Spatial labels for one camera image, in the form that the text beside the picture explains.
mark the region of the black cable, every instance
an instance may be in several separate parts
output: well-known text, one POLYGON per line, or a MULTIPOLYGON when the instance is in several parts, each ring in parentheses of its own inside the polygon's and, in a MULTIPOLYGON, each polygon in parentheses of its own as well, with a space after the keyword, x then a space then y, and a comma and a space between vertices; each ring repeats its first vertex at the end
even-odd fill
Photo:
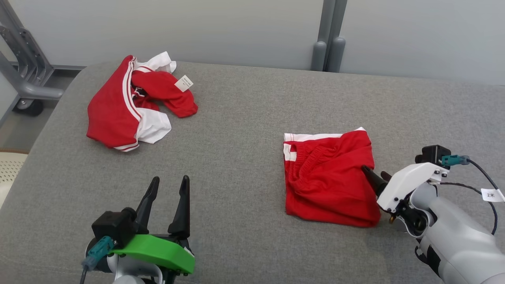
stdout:
MULTIPOLYGON (((447 184, 447 185, 457 185, 457 186, 461 186, 461 187, 466 187, 466 188, 469 188, 469 189, 475 191, 476 193, 482 195, 482 193, 480 191, 478 191, 475 187, 471 187, 471 186, 463 184, 463 183, 459 183, 459 182, 441 182, 440 184, 442 184, 442 185, 444 185, 444 184, 447 184)), ((491 231, 491 234, 494 235, 494 233, 496 232, 496 229, 498 228, 498 214, 496 213, 496 208, 494 207, 493 202, 488 202, 488 203, 491 205, 491 209, 493 210, 493 214, 494 214, 494 226, 493 226, 493 231, 491 231)))
POLYGON ((88 267, 85 265, 82 269, 81 281, 79 284, 84 284, 84 280, 86 279, 86 273, 88 272, 88 267))
POLYGON ((484 176, 486 176, 487 180, 489 180, 489 182, 491 183, 491 185, 493 185, 494 189, 498 190, 498 187, 496 186, 496 183, 494 183, 494 181, 491 179, 491 177, 487 174, 487 172, 483 168, 481 168, 476 162, 474 162, 474 161, 472 161, 472 160, 470 160, 468 158, 467 158, 467 161, 470 164, 474 165, 476 168, 478 168, 479 171, 481 171, 484 174, 484 176))

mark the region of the white wall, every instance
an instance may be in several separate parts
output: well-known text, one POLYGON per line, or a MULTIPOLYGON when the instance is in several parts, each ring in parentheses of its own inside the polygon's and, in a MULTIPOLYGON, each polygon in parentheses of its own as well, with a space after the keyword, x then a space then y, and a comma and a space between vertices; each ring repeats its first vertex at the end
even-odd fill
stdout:
POLYGON ((348 0, 340 72, 505 85, 505 1, 348 0))
POLYGON ((49 62, 148 59, 309 69, 323 0, 11 0, 49 62))
POLYGON ((12 53, 11 48, 7 45, 5 40, 0 37, 0 52, 5 55, 7 60, 17 62, 18 60, 16 59, 16 56, 14 56, 14 53, 12 53))
POLYGON ((4 75, 0 72, 0 127, 2 126, 6 115, 10 113, 13 102, 17 102, 18 92, 7 81, 4 75))

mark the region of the red and white shorts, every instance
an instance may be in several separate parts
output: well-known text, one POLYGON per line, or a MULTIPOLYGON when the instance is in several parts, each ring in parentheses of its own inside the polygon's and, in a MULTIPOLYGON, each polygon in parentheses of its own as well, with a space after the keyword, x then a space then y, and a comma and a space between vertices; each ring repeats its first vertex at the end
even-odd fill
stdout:
POLYGON ((375 226, 379 206, 361 166, 374 168, 372 143, 344 134, 284 134, 286 213, 305 220, 375 226))

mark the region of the gray couch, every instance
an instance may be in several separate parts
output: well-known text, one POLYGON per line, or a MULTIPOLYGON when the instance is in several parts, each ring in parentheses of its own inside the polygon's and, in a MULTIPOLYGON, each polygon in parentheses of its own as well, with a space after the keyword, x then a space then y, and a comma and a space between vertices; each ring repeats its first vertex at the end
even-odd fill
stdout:
MULTIPOLYGON (((505 184, 505 87, 426 79, 180 62, 199 105, 168 113, 173 130, 130 153, 86 137, 86 107, 119 62, 84 69, 40 134, 0 210, 1 283, 78 283, 91 223, 135 207, 154 176, 149 222, 165 233, 182 176, 191 178, 195 273, 177 283, 438 283, 414 255, 416 241, 387 215, 375 228, 307 222, 284 211, 283 133, 342 133, 364 127, 377 170, 394 173, 423 146, 470 155, 505 184)), ((470 166, 448 181, 490 187, 470 166)), ((491 229, 489 205, 465 188, 440 194, 491 229)), ((505 210, 497 243, 505 249, 505 210)), ((88 274, 86 283, 112 283, 88 274)))

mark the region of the white label tag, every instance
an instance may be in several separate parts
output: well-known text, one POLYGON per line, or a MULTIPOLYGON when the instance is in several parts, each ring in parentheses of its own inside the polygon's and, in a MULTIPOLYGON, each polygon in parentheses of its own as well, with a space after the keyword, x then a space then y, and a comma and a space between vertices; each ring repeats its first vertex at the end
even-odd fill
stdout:
POLYGON ((505 200, 503 199, 503 194, 501 194, 500 190, 495 190, 494 188, 491 190, 481 188, 480 192, 482 192, 482 199, 484 201, 505 202, 505 200))
POLYGON ((184 92, 187 89, 189 89, 189 87, 193 86, 193 82, 191 82, 191 80, 189 80, 189 78, 186 75, 184 75, 182 76, 182 78, 179 79, 179 81, 175 83, 175 86, 178 87, 179 90, 184 92))

